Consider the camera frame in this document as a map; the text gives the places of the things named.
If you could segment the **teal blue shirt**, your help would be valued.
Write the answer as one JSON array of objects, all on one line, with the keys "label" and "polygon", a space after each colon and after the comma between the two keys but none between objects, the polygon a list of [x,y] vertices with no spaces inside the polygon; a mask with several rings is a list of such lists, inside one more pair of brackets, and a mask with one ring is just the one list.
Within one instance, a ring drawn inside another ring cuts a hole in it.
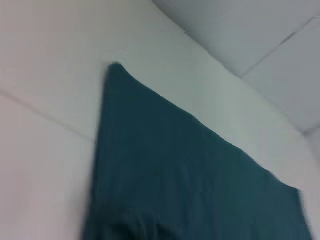
[{"label": "teal blue shirt", "polygon": [[81,240],[312,240],[299,191],[133,78],[104,77]]}]

